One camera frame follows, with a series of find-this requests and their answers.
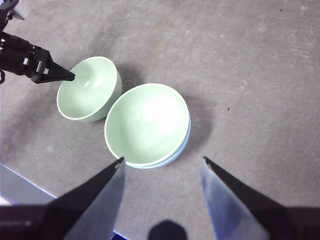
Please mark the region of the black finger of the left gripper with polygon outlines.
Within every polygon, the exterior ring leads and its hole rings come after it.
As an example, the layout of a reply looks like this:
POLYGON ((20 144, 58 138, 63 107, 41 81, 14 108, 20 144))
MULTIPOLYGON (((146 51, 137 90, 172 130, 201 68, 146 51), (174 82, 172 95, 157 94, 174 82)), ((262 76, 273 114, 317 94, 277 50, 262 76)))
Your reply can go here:
POLYGON ((31 80, 36 84, 73 81, 75 74, 55 63, 49 53, 37 53, 34 58, 31 80))

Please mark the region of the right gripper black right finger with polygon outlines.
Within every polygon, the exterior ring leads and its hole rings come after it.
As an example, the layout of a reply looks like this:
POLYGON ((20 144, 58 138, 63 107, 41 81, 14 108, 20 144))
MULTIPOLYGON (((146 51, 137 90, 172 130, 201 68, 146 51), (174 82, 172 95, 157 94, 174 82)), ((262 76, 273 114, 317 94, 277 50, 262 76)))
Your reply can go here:
POLYGON ((208 157, 201 163, 204 199, 218 240, 293 240, 284 206, 249 187, 208 157))

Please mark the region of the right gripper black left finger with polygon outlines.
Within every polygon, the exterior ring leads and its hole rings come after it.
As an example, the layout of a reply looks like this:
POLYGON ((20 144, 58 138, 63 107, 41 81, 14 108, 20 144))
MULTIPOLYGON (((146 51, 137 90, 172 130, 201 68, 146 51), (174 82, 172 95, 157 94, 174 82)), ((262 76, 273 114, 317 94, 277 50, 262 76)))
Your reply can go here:
POLYGON ((37 234, 40 240, 108 240, 125 187, 123 157, 85 183, 51 201, 37 234))

